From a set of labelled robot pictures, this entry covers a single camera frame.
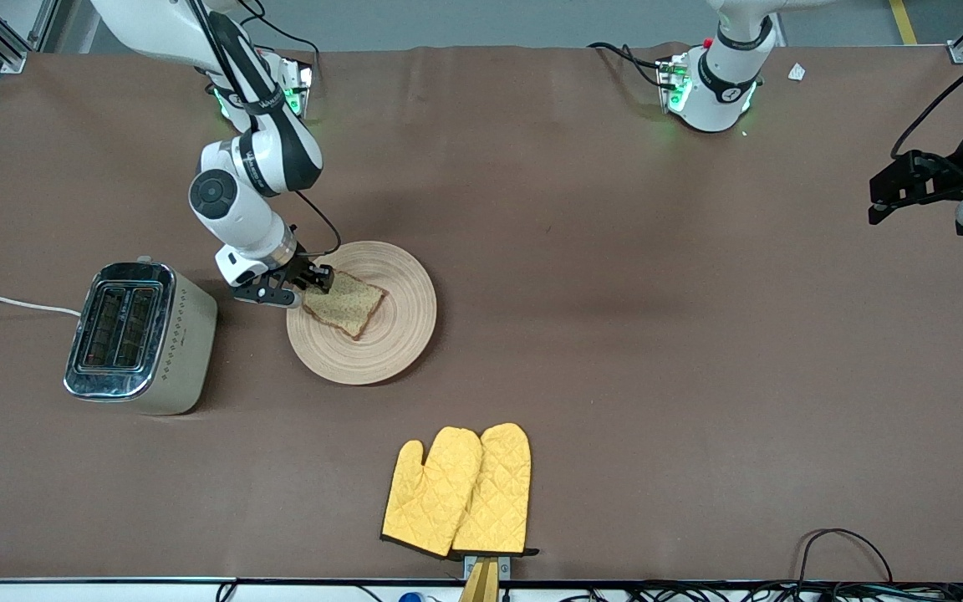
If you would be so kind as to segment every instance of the toaster power cord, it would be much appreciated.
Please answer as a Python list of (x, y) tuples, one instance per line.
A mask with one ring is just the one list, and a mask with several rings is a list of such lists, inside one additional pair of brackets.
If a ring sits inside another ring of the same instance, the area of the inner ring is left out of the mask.
[(69, 314), (70, 316), (78, 317), (78, 319), (80, 317), (80, 312), (77, 312), (76, 309), (55, 308), (53, 305), (30, 304), (27, 301), (18, 301), (15, 298), (0, 297), (0, 304), (17, 305), (17, 306), (20, 306), (20, 308), (28, 308), (28, 309), (42, 309), (44, 312), (58, 312), (61, 314)]

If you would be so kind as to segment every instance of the quilted oven mitt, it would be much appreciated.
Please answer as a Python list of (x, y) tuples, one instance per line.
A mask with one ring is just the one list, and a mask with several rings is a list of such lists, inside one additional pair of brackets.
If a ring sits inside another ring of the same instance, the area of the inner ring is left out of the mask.
[(474, 431), (445, 426), (425, 461), (423, 452), (421, 441), (400, 449), (381, 538), (444, 557), (482, 467), (482, 442)]
[(528, 554), (527, 434), (518, 424), (498, 424), (481, 435), (481, 448), (481, 472), (451, 547), (465, 553)]

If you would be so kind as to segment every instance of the gray floor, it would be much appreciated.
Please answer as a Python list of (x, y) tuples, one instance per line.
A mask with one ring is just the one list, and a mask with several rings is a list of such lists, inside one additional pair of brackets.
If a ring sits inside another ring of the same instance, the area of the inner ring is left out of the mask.
[[(397, 50), (416, 46), (585, 46), (607, 41), (652, 46), (696, 43), (715, 33), (716, 15), (703, 0), (264, 0), (268, 18), (323, 50)], [(921, 43), (943, 43), (963, 30), (963, 0), (905, 0)], [(231, 14), (248, 15), (243, 10)], [(842, 0), (832, 7), (784, 13), (790, 45), (901, 44), (888, 0)], [(304, 48), (263, 26), (248, 24), (256, 43)], [(99, 23), (88, 0), (77, 0), (59, 35), (60, 51), (129, 50)]]

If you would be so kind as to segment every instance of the round woven placemat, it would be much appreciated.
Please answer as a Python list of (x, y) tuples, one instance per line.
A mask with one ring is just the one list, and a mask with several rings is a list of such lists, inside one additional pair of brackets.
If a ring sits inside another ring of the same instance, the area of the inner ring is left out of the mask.
[(314, 374), (343, 385), (369, 385), (406, 369), (429, 343), (436, 325), (436, 291), (425, 268), (394, 244), (344, 244), (318, 263), (387, 291), (359, 340), (322, 324), (303, 308), (288, 311), (288, 339)]

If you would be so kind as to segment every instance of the brown table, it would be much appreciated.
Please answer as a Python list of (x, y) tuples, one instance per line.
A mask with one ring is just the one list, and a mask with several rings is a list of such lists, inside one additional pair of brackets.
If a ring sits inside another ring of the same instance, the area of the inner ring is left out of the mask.
[[(0, 293), (79, 308), (151, 255), (221, 317), (197, 411), (145, 418), (65, 393), (72, 319), (0, 306), (0, 576), (457, 574), (378, 540), (396, 452), (515, 421), (543, 550), (519, 578), (786, 578), (804, 533), (844, 526), (898, 579), (963, 579), (963, 239), (952, 203), (866, 222), (868, 179), (960, 70), (925, 47), (764, 71), (704, 135), (592, 50), (324, 56), (313, 199), (412, 251), (441, 302), (409, 373), (349, 388), (219, 281), (185, 196), (229, 136), (202, 78), (30, 57), (0, 83)], [(962, 136), (963, 88), (912, 145)], [(814, 578), (879, 579), (851, 544), (814, 551)]]

